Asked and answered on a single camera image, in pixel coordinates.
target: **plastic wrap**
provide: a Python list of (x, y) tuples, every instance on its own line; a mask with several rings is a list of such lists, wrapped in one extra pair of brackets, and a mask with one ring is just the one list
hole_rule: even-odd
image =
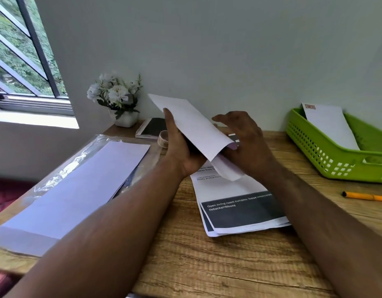
[(138, 139), (127, 137), (110, 137), (106, 135), (96, 135), (88, 144), (81, 150), (75, 153), (71, 158), (65, 161), (62, 165), (53, 170), (43, 180), (36, 184), (23, 198), (23, 205), (29, 206), (36, 199), (43, 196), (48, 190), (55, 187), (61, 180), (63, 180), (69, 173), (77, 169), (80, 165), (85, 163), (89, 158), (93, 157), (99, 150), (103, 148), (109, 141), (136, 143), (136, 144), (149, 144), (150, 148), (147, 154), (140, 161), (139, 165), (135, 168), (132, 174), (128, 177), (126, 182), (118, 190), (117, 196), (125, 192), (131, 185), (140, 180), (148, 171), (150, 171), (158, 162), (162, 148), (155, 140)]

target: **green basket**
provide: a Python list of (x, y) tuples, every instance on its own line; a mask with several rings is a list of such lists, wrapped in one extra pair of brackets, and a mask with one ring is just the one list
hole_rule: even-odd
[(305, 118), (290, 111), (287, 134), (326, 178), (382, 183), (382, 131), (344, 113), (361, 150), (337, 145)]

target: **pen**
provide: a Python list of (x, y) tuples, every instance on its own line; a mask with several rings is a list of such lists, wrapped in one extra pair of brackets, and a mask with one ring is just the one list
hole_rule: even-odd
[(382, 202), (382, 195), (373, 195), (373, 194), (346, 192), (346, 191), (343, 191), (341, 195), (343, 197), (350, 197), (353, 199), (381, 201)]

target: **white wall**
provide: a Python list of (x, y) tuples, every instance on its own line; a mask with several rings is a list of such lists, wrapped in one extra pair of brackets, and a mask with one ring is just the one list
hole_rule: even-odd
[[(187, 98), (207, 117), (246, 110), (265, 130), (283, 130), (301, 101), (382, 128), (382, 0), (36, 2), (80, 130), (0, 125), (0, 152), (15, 154), (10, 165), (0, 158), (5, 175), (41, 178), (109, 126), (85, 91), (111, 70), (140, 72), (145, 93)], [(161, 115), (147, 98), (139, 109)]]

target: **white pot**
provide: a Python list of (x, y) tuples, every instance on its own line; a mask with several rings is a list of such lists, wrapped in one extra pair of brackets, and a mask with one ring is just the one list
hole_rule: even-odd
[(115, 110), (109, 109), (109, 115), (114, 120), (116, 126), (132, 127), (139, 117), (139, 113), (137, 112), (124, 112), (119, 119), (115, 119), (115, 112)]

